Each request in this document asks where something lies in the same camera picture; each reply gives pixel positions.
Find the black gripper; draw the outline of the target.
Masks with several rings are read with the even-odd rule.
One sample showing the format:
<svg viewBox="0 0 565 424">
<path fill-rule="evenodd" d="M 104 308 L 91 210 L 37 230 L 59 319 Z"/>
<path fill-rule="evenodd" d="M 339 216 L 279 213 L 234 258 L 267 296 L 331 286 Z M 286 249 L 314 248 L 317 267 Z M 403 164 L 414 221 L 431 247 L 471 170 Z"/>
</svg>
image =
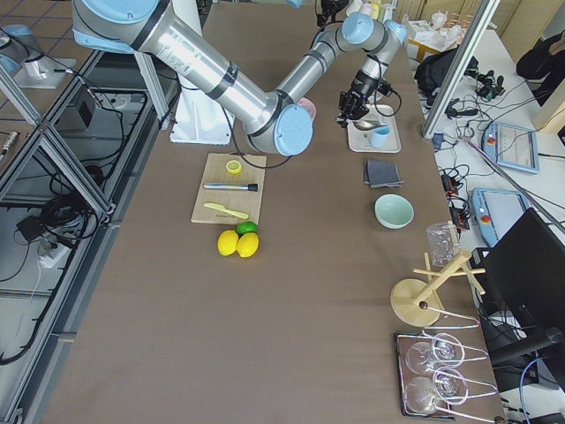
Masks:
<svg viewBox="0 0 565 424">
<path fill-rule="evenodd" d="M 339 122 L 357 121 L 368 113 L 367 99 L 377 89 L 380 80 L 358 71 L 347 92 L 340 93 Z"/>
</svg>

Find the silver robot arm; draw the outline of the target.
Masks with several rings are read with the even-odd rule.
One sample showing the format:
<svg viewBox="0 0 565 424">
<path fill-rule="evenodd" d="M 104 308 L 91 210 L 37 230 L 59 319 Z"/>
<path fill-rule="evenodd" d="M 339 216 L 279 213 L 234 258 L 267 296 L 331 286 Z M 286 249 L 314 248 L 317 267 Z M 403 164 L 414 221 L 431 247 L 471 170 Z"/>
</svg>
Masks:
<svg viewBox="0 0 565 424">
<path fill-rule="evenodd" d="M 23 24 L 1 28 L 1 66 L 13 75 L 24 69 L 32 80 L 45 80 L 51 73 L 45 53 L 31 29 Z"/>
<path fill-rule="evenodd" d="M 406 27 L 393 20 L 379 22 L 353 12 L 339 27 L 320 34 L 277 89 L 266 93 L 179 18 L 170 1 L 74 1 L 72 19 L 76 43 L 156 56 L 239 119 L 254 149 L 284 156 L 309 146 L 313 120 L 298 100 L 342 53 L 362 49 L 367 54 L 340 100 L 338 119 L 346 124 L 366 114 L 367 97 L 407 36 Z"/>
</svg>

